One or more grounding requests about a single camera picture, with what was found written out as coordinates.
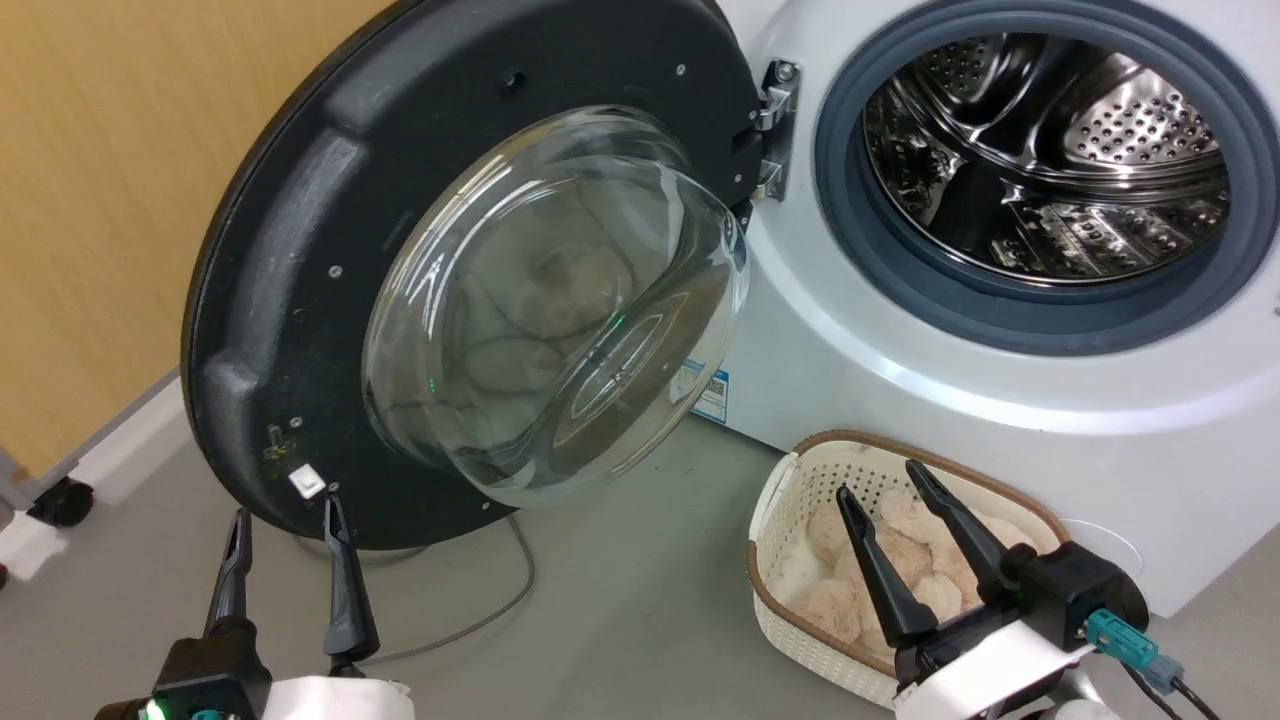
green led light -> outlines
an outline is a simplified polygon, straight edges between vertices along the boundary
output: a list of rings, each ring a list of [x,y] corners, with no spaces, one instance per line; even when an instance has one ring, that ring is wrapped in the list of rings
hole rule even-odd
[[[147,720],[165,720],[164,710],[160,710],[160,706],[156,705],[155,698],[147,702]]]

blue connector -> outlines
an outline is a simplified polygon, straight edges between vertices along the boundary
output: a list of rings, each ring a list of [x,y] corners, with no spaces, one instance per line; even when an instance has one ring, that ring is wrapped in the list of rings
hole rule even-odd
[[[1180,662],[1160,655],[1160,646],[1155,641],[1114,612],[1098,610],[1089,615],[1084,623],[1084,633],[1093,647],[1140,673],[1161,694],[1172,693],[1174,679],[1183,676]]]

washing machine door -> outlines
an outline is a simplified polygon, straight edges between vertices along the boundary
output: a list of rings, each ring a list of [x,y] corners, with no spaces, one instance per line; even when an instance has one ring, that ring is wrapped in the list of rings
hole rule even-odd
[[[198,259],[196,439],[250,510],[420,546],[639,461],[746,292],[760,95],[712,0],[397,4],[294,92]]]

gray cable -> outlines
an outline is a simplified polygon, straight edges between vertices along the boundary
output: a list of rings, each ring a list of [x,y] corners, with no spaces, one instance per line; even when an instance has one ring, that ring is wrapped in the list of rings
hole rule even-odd
[[[328,562],[329,560],[333,559],[333,556],[329,555],[326,551],[315,548],[311,544],[308,544],[308,543],[312,543],[312,542],[319,543],[320,541],[314,539],[314,538],[305,538],[302,536],[291,536],[291,537],[293,538],[293,542],[296,542],[298,544],[298,547],[301,547],[311,557],[315,557],[316,560],[324,560],[325,562]],[[361,568],[385,568],[387,565],[396,565],[397,562],[403,562],[403,561],[408,560],[410,557],[416,557],[416,556],[421,555],[422,551],[425,551],[429,547],[431,547],[431,546],[424,544],[422,547],[411,547],[408,550],[404,550],[404,551],[399,552],[398,555],[392,555],[390,557],[379,557],[376,560],[361,560],[360,561],[360,566]]]
[[[461,630],[453,633],[452,635],[429,642],[419,647],[412,647],[410,650],[402,650],[399,652],[383,655],[380,657],[374,657],[372,660],[366,660],[364,662],[357,662],[356,664],[357,667],[369,667],[371,665],[381,665],[383,662],[394,662],[397,660],[404,660],[407,657],[415,657],[425,652],[431,652],[433,650],[438,650],[452,642],[460,641],[470,635],[471,633],[475,633],[476,630],[484,628],[489,623],[493,623],[498,618],[506,615],[516,605],[520,605],[520,601],[525,600],[529,592],[534,589],[534,578],[538,575],[538,566],[534,562],[534,551],[529,547],[529,541],[525,539],[525,533],[524,530],[520,529],[520,523],[516,521],[516,516],[508,515],[507,523],[511,524],[511,532],[516,536],[516,542],[520,543],[520,551],[525,553],[525,566],[529,569],[529,577],[525,579],[525,587],[520,588],[520,592],[516,593],[516,597],[511,598],[511,601],[508,601],[507,605],[503,605],[498,610],[490,612],[488,616],[476,620],[475,623],[467,625],[466,628],[462,628]]]
[[[512,607],[520,605],[520,601],[525,600],[525,597],[529,594],[529,592],[534,589],[534,578],[538,575],[538,564],[534,561],[534,551],[532,551],[532,548],[529,547],[529,541],[525,538],[525,532],[520,529],[520,523],[516,521],[516,516],[515,515],[508,515],[507,516],[507,523],[511,524],[511,532],[512,532],[512,534],[516,536],[516,542],[520,543],[520,551],[525,555],[525,568],[527,568],[527,573],[529,573],[527,577],[525,578],[525,587],[520,588],[520,592],[516,593],[516,597],[511,598],[507,602],[507,605],[503,605],[502,607],[499,607],[498,610],[494,610],[493,612],[490,612],[485,618],[483,618],[480,620],[476,620],[475,623],[467,625],[466,628],[462,628],[461,630],[453,633],[449,637],[440,638],[438,641],[431,641],[431,642],[429,642],[426,644],[417,646],[417,647],[411,647],[408,650],[402,650],[399,652],[393,652],[390,655],[383,655],[383,656],[379,656],[379,657],[374,657],[374,659],[366,660],[364,662],[357,662],[356,666],[357,667],[369,667],[370,665],[381,665],[383,662],[394,662],[397,660],[404,660],[407,657],[415,657],[415,656],[422,655],[424,652],[431,652],[433,650],[442,648],[442,647],[444,647],[444,646],[447,646],[447,644],[449,644],[452,642],[461,641],[462,638],[470,635],[471,633],[475,633],[480,628],[484,628],[489,623],[493,623],[498,618],[502,618],[503,615],[506,615],[507,612],[509,612]],[[311,555],[312,557],[317,557],[317,559],[321,559],[321,560],[325,560],[325,561],[329,560],[329,555],[328,553],[320,552],[319,550],[308,546],[305,542],[305,538],[301,538],[298,536],[293,536],[293,539],[297,541],[298,547],[301,547],[302,550],[305,550],[307,552],[307,555]],[[415,547],[412,550],[406,551],[404,555],[398,555],[396,557],[384,557],[384,559],[380,559],[380,560],[364,560],[364,561],[360,562],[360,565],[362,568],[375,568],[375,566],[394,565],[397,562],[403,562],[403,561],[406,561],[406,560],[408,560],[408,559],[419,555],[420,552],[422,552],[428,547],[430,547],[430,546]]]
[[[1210,707],[1207,702],[1201,700],[1201,697],[1196,694],[1196,691],[1193,691],[1190,685],[1184,683],[1181,678],[1174,678],[1174,689],[1181,693],[1188,702],[1194,705],[1196,710],[1201,711],[1201,715],[1208,717],[1208,720],[1220,720],[1217,712],[1213,712],[1213,708]]]
[[[1129,678],[1134,682],[1135,685],[1138,685],[1138,689],[1142,691],[1142,694],[1147,696],[1147,700],[1156,703],[1156,707],[1161,708],[1165,712],[1165,715],[1167,715],[1171,720],[1183,720],[1181,715],[1179,715],[1172,707],[1170,707],[1169,703],[1165,702],[1165,698],[1156,694],[1156,691],[1147,684],[1147,680],[1144,680],[1142,675],[1138,674],[1137,670],[1129,667],[1124,662],[1121,662],[1120,666],[1124,667],[1125,674],[1129,675]]]

metal hinge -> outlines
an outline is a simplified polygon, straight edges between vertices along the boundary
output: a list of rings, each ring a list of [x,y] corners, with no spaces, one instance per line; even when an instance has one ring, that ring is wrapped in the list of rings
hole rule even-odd
[[[751,197],[782,200],[787,193],[787,165],[795,131],[796,99],[800,92],[800,65],[777,59],[769,63],[760,88],[760,110],[751,118],[764,136],[764,159]]]

